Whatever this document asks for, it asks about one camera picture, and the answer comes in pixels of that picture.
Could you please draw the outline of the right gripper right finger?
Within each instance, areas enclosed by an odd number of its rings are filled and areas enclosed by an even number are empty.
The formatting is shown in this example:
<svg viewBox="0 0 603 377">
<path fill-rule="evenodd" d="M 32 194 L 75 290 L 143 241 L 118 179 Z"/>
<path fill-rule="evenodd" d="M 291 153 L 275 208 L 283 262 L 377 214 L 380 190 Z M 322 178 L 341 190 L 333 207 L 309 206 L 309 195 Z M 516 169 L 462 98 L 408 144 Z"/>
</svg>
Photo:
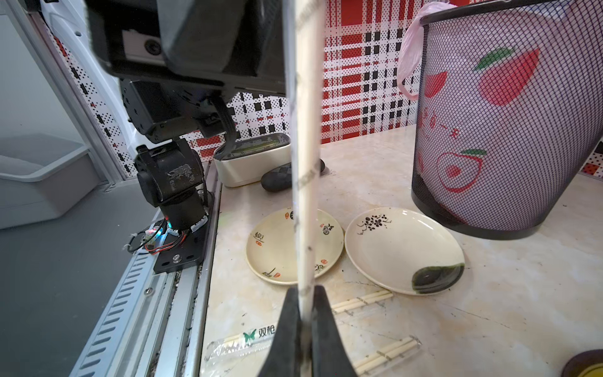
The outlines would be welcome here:
<svg viewBox="0 0 603 377">
<path fill-rule="evenodd" d="M 312 375 L 357 377 L 345 352 L 327 292 L 322 285 L 314 287 L 311 325 Z"/>
</svg>

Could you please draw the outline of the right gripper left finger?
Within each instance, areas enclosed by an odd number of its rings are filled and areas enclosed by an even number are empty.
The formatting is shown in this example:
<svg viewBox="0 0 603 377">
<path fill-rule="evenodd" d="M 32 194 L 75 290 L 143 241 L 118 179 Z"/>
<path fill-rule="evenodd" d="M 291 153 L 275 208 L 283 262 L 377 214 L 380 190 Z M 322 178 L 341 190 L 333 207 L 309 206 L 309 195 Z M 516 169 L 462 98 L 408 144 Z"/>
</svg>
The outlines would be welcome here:
<svg viewBox="0 0 603 377">
<path fill-rule="evenodd" d="M 298 289 L 287 290 L 276 333 L 259 377 L 298 377 L 301 366 L 300 333 L 302 321 L 298 307 Z"/>
</svg>

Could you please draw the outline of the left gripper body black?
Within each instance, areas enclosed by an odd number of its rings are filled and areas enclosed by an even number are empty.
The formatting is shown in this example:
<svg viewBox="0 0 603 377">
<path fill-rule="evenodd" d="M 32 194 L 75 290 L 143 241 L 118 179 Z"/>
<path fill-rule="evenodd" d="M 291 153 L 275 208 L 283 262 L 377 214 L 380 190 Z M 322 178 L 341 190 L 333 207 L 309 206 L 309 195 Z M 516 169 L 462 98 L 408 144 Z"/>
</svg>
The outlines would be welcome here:
<svg viewBox="0 0 603 377">
<path fill-rule="evenodd" d="M 87 1 L 90 45 L 119 78 L 283 97 L 280 1 Z"/>
</svg>

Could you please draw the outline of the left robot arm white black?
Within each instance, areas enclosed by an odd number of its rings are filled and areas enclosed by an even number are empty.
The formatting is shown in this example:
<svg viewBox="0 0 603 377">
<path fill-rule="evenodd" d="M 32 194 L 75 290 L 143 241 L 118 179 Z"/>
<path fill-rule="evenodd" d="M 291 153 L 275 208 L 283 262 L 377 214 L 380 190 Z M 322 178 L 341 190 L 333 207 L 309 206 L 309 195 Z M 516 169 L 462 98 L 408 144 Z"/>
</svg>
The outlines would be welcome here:
<svg viewBox="0 0 603 377">
<path fill-rule="evenodd" d="M 285 96 L 278 1 L 42 1 L 47 23 L 80 40 L 80 56 L 115 77 L 119 118 L 145 138 L 133 164 L 145 199 L 162 215 L 134 248 L 156 273 L 200 264 L 215 196 L 185 135 L 217 138 L 210 154 L 224 185 L 259 181 L 291 160 L 291 140 L 268 126 L 237 130 L 236 100 Z"/>
</svg>

